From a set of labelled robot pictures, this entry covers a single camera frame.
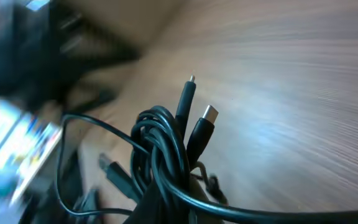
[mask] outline black cable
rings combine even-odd
[[[358,210],[344,212],[318,212],[318,213],[283,213],[247,210],[242,208],[230,207],[220,203],[194,198],[188,192],[188,181],[190,169],[185,152],[183,140],[175,120],[172,115],[167,114],[166,109],[159,107],[147,110],[139,115],[137,124],[131,131],[131,137],[120,130],[89,116],[78,114],[66,114],[62,119],[62,146],[58,155],[57,177],[55,187],[57,197],[63,208],[70,214],[76,216],[101,215],[107,213],[120,213],[130,215],[131,211],[120,208],[107,208],[85,212],[76,212],[69,209],[60,196],[59,175],[61,159],[64,152],[65,131],[69,120],[82,119],[98,125],[134,146],[131,160],[131,169],[139,170],[137,177],[132,176],[134,182],[142,181],[145,185],[147,181],[145,172],[146,166],[142,167],[139,159],[147,159],[152,166],[154,181],[162,194],[164,201],[163,210],[167,211],[169,222],[175,222],[173,216],[176,212],[180,213],[184,207],[207,213],[211,216],[228,220],[231,222],[354,222],[358,221]],[[175,204],[179,199],[181,205]]]

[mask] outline beige wall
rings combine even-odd
[[[85,16],[144,48],[185,0],[66,0]]]

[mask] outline wood grain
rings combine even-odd
[[[231,205],[358,209],[358,1],[189,1],[100,118],[129,133],[153,105],[174,112],[192,70],[188,127],[208,104],[219,111],[200,160]],[[85,186],[133,207],[96,163],[108,151],[129,170],[131,148],[94,128],[81,151]]]

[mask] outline wire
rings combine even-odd
[[[57,162],[55,188],[62,207],[76,216],[102,215],[118,213],[130,215],[131,211],[120,208],[105,208],[85,212],[76,212],[66,205],[60,195],[60,166],[65,147],[65,132],[70,120],[81,119],[98,125],[132,144],[134,150],[131,156],[132,180],[137,189],[144,194],[151,184],[150,166],[154,181],[163,198],[167,220],[176,222],[175,216],[185,208],[193,208],[208,215],[231,222],[351,222],[358,221],[358,210],[345,212],[318,213],[283,213],[247,210],[230,207],[220,203],[194,198],[188,192],[190,169],[181,134],[173,116],[161,106],[142,112],[132,128],[131,136],[87,115],[66,114],[62,118],[62,142]]]

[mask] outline wooden surface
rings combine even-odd
[[[153,105],[174,113],[192,70],[188,127],[208,104],[219,111],[200,160],[231,205],[358,209],[358,1],[189,1],[100,118],[129,133]],[[132,208],[104,179],[100,152],[129,170],[131,147],[93,128],[81,147],[86,188]]]

